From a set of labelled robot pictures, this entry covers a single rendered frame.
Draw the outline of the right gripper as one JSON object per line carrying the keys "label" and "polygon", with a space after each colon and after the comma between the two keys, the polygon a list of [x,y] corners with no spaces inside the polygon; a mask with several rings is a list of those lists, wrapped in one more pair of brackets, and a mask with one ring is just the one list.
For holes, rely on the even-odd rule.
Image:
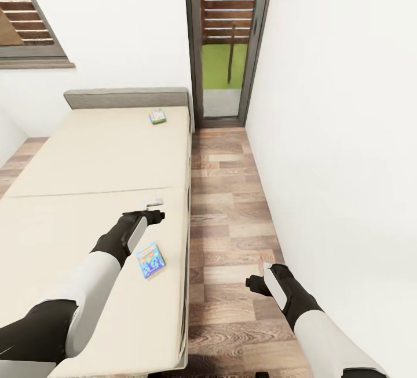
{"label": "right gripper", "polygon": [[260,295],[273,297],[264,286],[264,276],[251,275],[250,278],[246,278],[246,287],[249,287],[250,291],[259,293]]}

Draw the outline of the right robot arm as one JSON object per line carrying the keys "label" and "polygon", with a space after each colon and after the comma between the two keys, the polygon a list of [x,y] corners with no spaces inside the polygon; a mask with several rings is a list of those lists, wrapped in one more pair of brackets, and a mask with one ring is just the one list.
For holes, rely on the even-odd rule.
{"label": "right robot arm", "polygon": [[265,262],[262,276],[246,278],[246,287],[275,299],[314,378],[390,378],[332,321],[286,265]]}

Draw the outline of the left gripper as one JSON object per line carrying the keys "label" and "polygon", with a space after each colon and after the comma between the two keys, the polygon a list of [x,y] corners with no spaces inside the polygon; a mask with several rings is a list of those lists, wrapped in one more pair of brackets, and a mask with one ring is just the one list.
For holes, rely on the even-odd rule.
{"label": "left gripper", "polygon": [[162,220],[165,219],[165,212],[160,212],[160,210],[153,210],[153,211],[143,211],[148,218],[149,218],[149,225],[155,225],[161,223]]}

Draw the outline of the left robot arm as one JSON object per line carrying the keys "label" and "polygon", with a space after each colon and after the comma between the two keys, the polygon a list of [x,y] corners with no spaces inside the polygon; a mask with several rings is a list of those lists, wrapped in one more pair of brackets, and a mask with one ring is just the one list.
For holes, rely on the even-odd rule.
{"label": "left robot arm", "polygon": [[149,225],[161,223],[161,198],[142,199],[139,211],[123,212],[92,251],[25,317],[0,328],[0,378],[47,378],[91,340],[126,259]]}

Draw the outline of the board game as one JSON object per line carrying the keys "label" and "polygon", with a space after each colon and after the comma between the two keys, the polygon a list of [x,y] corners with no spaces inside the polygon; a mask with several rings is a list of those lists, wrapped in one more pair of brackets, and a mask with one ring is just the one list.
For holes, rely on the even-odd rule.
{"label": "board game", "polygon": [[156,273],[158,270],[165,266],[165,263],[155,242],[151,242],[144,248],[137,250],[135,254],[137,256],[144,278],[150,277],[151,274]]}
{"label": "board game", "polygon": [[151,110],[148,112],[148,114],[150,117],[151,124],[158,123],[158,122],[165,120],[165,116],[164,116],[162,109]]}

